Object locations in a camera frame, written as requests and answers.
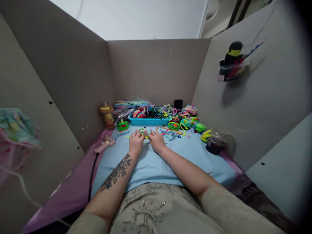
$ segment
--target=person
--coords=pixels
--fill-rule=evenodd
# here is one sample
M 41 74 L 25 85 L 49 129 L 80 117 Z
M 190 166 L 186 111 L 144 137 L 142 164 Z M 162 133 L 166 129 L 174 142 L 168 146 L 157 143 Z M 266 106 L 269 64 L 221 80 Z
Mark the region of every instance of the person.
M 134 133 L 129 151 L 95 193 L 68 234 L 283 233 L 209 174 L 167 148 L 160 133 L 150 144 L 185 187 L 145 183 L 125 193 L 145 136 Z

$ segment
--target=fabric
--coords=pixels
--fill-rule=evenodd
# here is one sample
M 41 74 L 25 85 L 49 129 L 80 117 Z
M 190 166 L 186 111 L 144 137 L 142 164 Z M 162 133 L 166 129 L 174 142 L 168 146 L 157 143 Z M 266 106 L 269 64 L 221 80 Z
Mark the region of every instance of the fabric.
M 110 230 L 115 233 L 283 233 L 226 189 L 205 192 L 202 207 L 184 188 L 146 183 L 126 193 Z M 104 220 L 79 217 L 68 234 L 105 234 Z
M 20 109 L 0 108 L 0 164 L 12 171 L 23 167 L 30 149 L 40 149 L 36 127 Z M 0 169 L 0 185 L 9 173 Z
M 141 126 L 130 125 L 127 130 L 130 131 L 130 133 L 126 134 L 126 136 L 130 136 L 138 128 L 141 128 Z M 147 129 L 148 132 L 150 130 L 156 131 L 155 126 L 146 126 L 145 129 Z M 115 139 L 118 134 L 120 134 L 120 132 L 115 129 L 112 133 L 112 138 Z M 183 136 L 172 141 L 169 141 L 170 139 L 168 138 L 164 138 L 165 144 L 177 154 L 180 154 L 182 157 L 209 173 L 220 184 L 227 185 L 231 183 L 236 173 L 227 162 L 220 156 L 213 155 L 206 150 L 205 143 L 201 141 L 201 135 L 199 133 L 193 133 L 189 130 L 187 135 L 190 135 L 190 138 Z M 91 197 L 94 196 L 105 179 L 126 155 L 129 149 L 128 144 L 129 138 L 123 135 L 116 139 L 116 144 L 113 147 L 106 149 L 97 170 Z M 184 186 L 168 164 L 153 150 L 149 140 L 146 139 L 143 144 L 143 151 L 129 178 L 125 191 L 128 192 L 148 182 Z
M 236 176 L 234 182 L 227 185 L 226 189 L 286 233 L 293 233 L 297 229 L 297 226 L 247 175 Z
M 28 221 L 22 229 L 21 234 L 31 233 L 55 222 L 55 217 L 62 219 L 67 215 L 86 207 L 88 203 L 90 177 L 96 157 L 94 149 L 98 148 L 101 143 L 105 141 L 106 135 L 111 136 L 112 132 L 112 130 L 105 129 L 101 133 L 90 146 L 81 162 L 70 172 L 44 205 Z M 102 155 L 103 154 L 100 154 L 98 156 L 95 163 L 93 181 Z

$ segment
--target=pink glue gun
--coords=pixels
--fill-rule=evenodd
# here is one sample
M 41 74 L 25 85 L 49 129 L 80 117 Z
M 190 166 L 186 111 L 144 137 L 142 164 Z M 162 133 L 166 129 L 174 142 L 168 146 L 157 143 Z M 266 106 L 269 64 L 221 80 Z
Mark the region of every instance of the pink glue gun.
M 116 144 L 116 141 L 114 141 L 113 138 L 110 136 L 106 135 L 105 136 L 105 141 L 101 143 L 101 145 L 94 150 L 95 153 L 100 153 L 103 150 L 105 150 L 108 146 L 114 146 Z

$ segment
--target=forearm tattoo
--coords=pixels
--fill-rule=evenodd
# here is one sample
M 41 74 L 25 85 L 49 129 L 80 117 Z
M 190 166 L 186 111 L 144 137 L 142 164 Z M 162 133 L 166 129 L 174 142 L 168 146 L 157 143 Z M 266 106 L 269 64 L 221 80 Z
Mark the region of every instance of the forearm tattoo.
M 117 167 L 112 171 L 112 173 L 108 176 L 108 178 L 105 180 L 105 182 L 101 186 L 101 192 L 105 189 L 109 190 L 111 187 L 111 182 L 113 181 L 114 184 L 117 182 L 117 178 L 123 177 L 126 175 L 126 169 L 128 166 L 130 166 L 130 162 L 132 159 L 130 159 L 130 154 L 126 154 L 126 156 L 120 161 L 120 163 L 117 165 Z

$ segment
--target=small container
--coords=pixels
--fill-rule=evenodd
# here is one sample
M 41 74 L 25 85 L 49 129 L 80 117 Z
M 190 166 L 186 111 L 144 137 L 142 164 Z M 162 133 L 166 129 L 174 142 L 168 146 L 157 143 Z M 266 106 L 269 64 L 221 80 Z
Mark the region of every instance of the small container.
M 107 130 L 114 130 L 115 125 L 114 125 L 114 108 L 107 103 L 105 103 L 105 106 L 99 108 L 99 112 L 103 114 L 103 119 L 105 121 L 105 126 Z
M 218 129 L 212 129 L 206 150 L 212 154 L 219 154 L 229 143 L 233 143 L 235 138 L 230 134 L 220 132 Z
M 241 78 L 245 68 L 249 65 L 249 58 L 241 58 L 238 63 L 223 65 L 224 60 L 220 61 L 218 82 L 238 81 Z
M 132 125 L 139 125 L 139 126 L 151 126 L 151 125 L 167 125 L 169 123 L 169 119 L 135 119 L 133 118 L 133 113 L 131 113 L 128 117 L 131 121 Z

